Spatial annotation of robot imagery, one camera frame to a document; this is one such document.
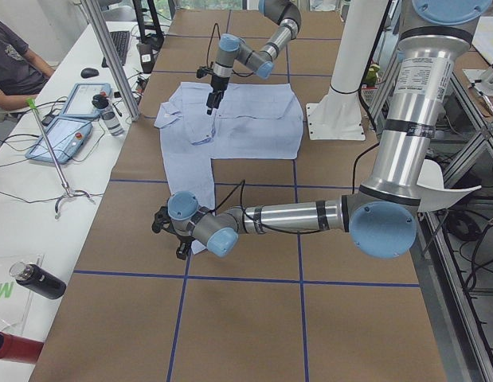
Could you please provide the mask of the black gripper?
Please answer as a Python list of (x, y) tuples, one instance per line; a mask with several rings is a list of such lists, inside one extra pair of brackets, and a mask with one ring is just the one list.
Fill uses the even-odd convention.
[(174, 233), (179, 240), (179, 246), (176, 250), (176, 257), (178, 259), (187, 259), (190, 255), (190, 249), (192, 243), (194, 242), (194, 238), (188, 235), (182, 235), (178, 232)]
[(213, 109), (218, 109), (220, 103), (223, 99), (223, 95), (225, 90), (227, 89), (229, 84), (229, 77), (219, 76), (218, 74), (213, 74), (211, 79), (211, 88), (212, 91), (209, 93), (206, 106), (207, 106), (207, 114), (212, 115)]

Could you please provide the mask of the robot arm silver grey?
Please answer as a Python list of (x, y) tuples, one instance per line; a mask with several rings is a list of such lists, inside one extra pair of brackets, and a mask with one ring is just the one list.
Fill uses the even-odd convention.
[(225, 33), (221, 35), (216, 58), (212, 65), (201, 66), (197, 77), (211, 75), (210, 91), (206, 100), (206, 113), (212, 115), (218, 109), (233, 74), (235, 62), (239, 62), (261, 79), (267, 79), (274, 68), (274, 61), (288, 43), (297, 38), (302, 18), (297, 5), (291, 1), (260, 1), (258, 10), (277, 25), (276, 31), (259, 50), (251, 48), (243, 39)]
[(183, 83), (167, 103), (179, 123), (164, 127), (162, 154), (171, 196), (163, 208), (163, 228), (179, 239), (177, 257), (185, 259), (193, 242), (220, 257), (227, 255), (241, 234), (279, 232), (314, 234), (340, 229), (368, 255), (393, 258), (408, 251), (416, 238), (415, 215), (453, 205), (466, 189), (428, 187), (423, 170), (438, 172), (426, 158), (456, 59), (473, 39), (487, 1), (407, 1), (401, 19), (403, 61), (393, 102), (371, 175), (351, 194), (336, 201), (245, 208), (220, 212), (210, 195), (213, 183), (210, 159), (238, 154), (255, 158), (271, 154), (275, 140), (266, 125), (267, 111), (281, 103), (274, 87), (232, 86), (236, 62), (260, 78), (267, 78), (273, 62), (301, 27), (298, 8), (289, 1), (262, 1), (260, 12), (278, 29), (260, 50), (224, 34), (217, 57), (198, 77), (211, 75), (209, 86)]

